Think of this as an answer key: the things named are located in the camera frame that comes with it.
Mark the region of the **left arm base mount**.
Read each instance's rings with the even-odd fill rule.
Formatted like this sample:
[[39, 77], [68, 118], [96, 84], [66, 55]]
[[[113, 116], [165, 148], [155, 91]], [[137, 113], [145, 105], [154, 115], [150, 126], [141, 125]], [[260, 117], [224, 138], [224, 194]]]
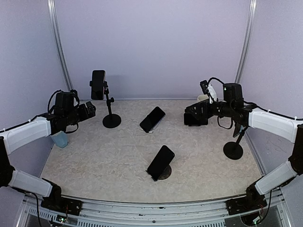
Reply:
[[41, 202], [41, 207], [67, 215], [79, 216], [82, 208], [82, 201], [64, 197], [61, 198], [60, 201], [53, 201], [45, 198]]

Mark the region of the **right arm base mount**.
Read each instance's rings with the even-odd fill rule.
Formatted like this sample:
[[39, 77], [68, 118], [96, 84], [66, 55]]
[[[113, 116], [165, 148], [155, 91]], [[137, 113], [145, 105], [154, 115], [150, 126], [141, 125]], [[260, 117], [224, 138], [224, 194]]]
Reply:
[[247, 197], [240, 197], [236, 199], [227, 200], [226, 206], [229, 215], [236, 215], [252, 210], [258, 210], [261, 207], [266, 207], [267, 202], [263, 198], [261, 198], [261, 200], [259, 201], [251, 202], [247, 199]]

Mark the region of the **black phone from tall stand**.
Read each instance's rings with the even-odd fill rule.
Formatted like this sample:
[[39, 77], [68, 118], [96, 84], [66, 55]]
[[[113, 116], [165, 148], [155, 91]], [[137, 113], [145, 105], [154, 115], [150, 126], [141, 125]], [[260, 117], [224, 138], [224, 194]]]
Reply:
[[92, 100], [104, 99], [105, 74], [104, 70], [94, 70], [92, 72], [92, 80], [90, 82]]

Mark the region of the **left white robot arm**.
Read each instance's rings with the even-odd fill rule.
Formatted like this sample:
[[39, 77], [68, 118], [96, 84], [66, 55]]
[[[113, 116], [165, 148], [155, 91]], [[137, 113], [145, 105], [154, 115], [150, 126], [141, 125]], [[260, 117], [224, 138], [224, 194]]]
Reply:
[[48, 105], [47, 112], [36, 115], [17, 126], [0, 132], [0, 185], [20, 189], [47, 198], [56, 210], [66, 206], [60, 187], [47, 180], [16, 169], [9, 161], [9, 155], [20, 147], [37, 139], [53, 136], [59, 132], [68, 133], [68, 126], [78, 126], [80, 122], [96, 115], [96, 107], [90, 102], [80, 103], [76, 90], [55, 91], [51, 98], [53, 106]]

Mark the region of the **silver folding phone stand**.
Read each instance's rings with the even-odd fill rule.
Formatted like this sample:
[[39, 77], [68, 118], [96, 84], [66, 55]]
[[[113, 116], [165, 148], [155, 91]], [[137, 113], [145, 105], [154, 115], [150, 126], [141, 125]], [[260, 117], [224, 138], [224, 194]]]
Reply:
[[154, 127], [149, 131], [149, 134], [153, 134], [154, 130], [159, 126], [161, 121], [164, 119], [165, 116], [163, 116], [155, 125]]

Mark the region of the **black round base phone stand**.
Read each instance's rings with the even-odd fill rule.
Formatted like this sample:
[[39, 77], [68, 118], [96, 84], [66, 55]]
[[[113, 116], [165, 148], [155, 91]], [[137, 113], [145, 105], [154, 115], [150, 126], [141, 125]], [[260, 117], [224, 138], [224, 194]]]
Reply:
[[168, 165], [165, 168], [163, 167], [155, 167], [155, 168], [147, 168], [147, 174], [151, 176], [153, 181], [165, 180], [170, 177], [172, 173], [171, 166]]

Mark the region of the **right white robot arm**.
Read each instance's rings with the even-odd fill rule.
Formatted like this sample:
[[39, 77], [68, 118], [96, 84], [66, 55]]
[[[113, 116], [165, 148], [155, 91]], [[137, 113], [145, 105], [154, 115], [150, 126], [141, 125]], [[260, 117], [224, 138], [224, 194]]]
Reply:
[[200, 83], [201, 89], [208, 99], [185, 108], [184, 124], [187, 126], [207, 125], [209, 118], [231, 119], [235, 142], [227, 142], [223, 147], [224, 154], [232, 160], [243, 155], [240, 141], [248, 128], [270, 132], [293, 143], [291, 156], [279, 167], [257, 180], [246, 190], [242, 206], [252, 210], [261, 197], [272, 189], [292, 181], [303, 173], [303, 122], [300, 119], [287, 117], [270, 110], [264, 110], [257, 104], [244, 101], [242, 87], [237, 83], [223, 84], [223, 101], [217, 99], [213, 86], [206, 80]]

